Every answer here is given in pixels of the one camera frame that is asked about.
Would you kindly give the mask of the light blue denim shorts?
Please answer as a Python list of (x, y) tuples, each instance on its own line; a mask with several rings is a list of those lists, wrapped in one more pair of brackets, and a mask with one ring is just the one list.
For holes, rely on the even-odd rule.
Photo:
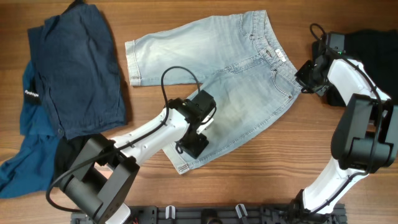
[(210, 16), (125, 44), (132, 86), (201, 83), (216, 102), (204, 131), (209, 143), (192, 158), (173, 146), (164, 153), (179, 174), (221, 157), (263, 132), (300, 93), (296, 68), (265, 10)]

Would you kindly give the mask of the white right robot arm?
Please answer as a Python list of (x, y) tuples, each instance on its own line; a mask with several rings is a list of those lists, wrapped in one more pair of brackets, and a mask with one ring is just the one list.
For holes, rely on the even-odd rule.
[(287, 218), (323, 223), (354, 184), (396, 159), (397, 31), (323, 33), (312, 49), (313, 58), (295, 75), (302, 91), (345, 110), (331, 159), (291, 201)]

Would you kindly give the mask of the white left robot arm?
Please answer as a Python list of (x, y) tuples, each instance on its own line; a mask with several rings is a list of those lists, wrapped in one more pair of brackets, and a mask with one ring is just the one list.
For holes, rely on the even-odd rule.
[(130, 215), (124, 200), (140, 166), (171, 144), (197, 158), (209, 143), (202, 130), (215, 110), (214, 98), (201, 90), (191, 100), (167, 101), (157, 117), (129, 134), (94, 135), (61, 175), (60, 190), (91, 222), (124, 223)]

